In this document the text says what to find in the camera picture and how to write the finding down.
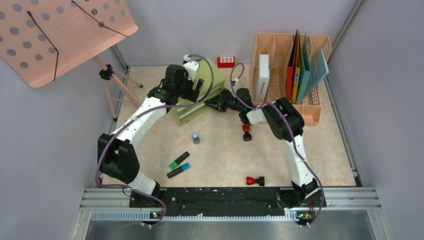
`black marker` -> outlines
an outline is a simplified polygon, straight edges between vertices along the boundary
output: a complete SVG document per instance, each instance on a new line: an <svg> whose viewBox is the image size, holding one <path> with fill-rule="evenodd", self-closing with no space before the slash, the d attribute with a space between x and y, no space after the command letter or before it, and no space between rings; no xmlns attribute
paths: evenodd
<svg viewBox="0 0 424 240"><path fill-rule="evenodd" d="M167 174L168 178L173 178L175 176L177 176L178 174L184 172L185 170L190 168L190 164L187 162L186 164L179 166L178 168L176 168L175 170L171 171L170 173Z"/></svg>
<svg viewBox="0 0 424 240"><path fill-rule="evenodd" d="M174 170L175 168L178 167L178 165L180 165L186 158L188 158L190 156L190 153L188 153L187 151L184 152L181 156L179 156L175 161L173 161L170 165L169 168L171 170Z"/></svg>

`beige tabletop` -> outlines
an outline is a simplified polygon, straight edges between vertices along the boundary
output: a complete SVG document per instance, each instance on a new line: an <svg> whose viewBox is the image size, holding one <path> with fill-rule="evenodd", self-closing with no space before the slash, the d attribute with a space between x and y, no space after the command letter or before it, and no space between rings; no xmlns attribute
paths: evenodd
<svg viewBox="0 0 424 240"><path fill-rule="evenodd" d="M249 65L238 87L249 85ZM135 90L144 101L147 93L165 76L166 66L132 67L130 77L144 85ZM230 68L221 68L228 87ZM305 127L304 147L311 168L324 186L354 186L355 180L337 126L324 82L318 86L322 105L318 126ZM123 102L117 126L121 126L135 111ZM192 141L198 133L200 144ZM187 124L178 127L170 114L157 121L136 148L140 169L161 187L245 187L246 177L265 177L265 186L291 186L291 168L283 143L274 137L267 124L251 126L252 141L243 141L242 123L238 112L213 109ZM184 161L191 168L168 179L168 165L185 151L190 156ZM105 176L104 184L120 183Z"/></svg>

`metal floor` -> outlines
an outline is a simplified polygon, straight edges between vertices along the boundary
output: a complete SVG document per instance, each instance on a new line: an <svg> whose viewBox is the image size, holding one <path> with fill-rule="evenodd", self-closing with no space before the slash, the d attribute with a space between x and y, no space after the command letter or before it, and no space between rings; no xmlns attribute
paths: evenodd
<svg viewBox="0 0 424 240"><path fill-rule="evenodd" d="M128 221L91 221L86 240L104 240ZM311 228L293 222L163 222L129 226L109 240L374 240L366 211L323 211Z"/></svg>

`small blue cylinder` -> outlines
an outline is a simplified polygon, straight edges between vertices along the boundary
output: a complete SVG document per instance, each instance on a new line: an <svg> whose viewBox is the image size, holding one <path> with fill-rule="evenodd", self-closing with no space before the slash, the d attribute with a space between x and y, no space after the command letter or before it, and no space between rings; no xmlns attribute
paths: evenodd
<svg viewBox="0 0 424 240"><path fill-rule="evenodd" d="M193 133L193 143L194 144L199 144L200 143L199 134Z"/></svg>
<svg viewBox="0 0 424 240"><path fill-rule="evenodd" d="M181 166L182 170L185 171L190 168L190 164L187 162L186 164Z"/></svg>

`perforated stand top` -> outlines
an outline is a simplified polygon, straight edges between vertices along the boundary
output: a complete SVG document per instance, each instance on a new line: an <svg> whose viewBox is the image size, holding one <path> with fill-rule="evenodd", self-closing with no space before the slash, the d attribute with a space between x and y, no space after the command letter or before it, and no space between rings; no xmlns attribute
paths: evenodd
<svg viewBox="0 0 424 240"><path fill-rule="evenodd" d="M2 0L0 1L0 57L33 88L98 55L138 30L125 0Z"/></svg>

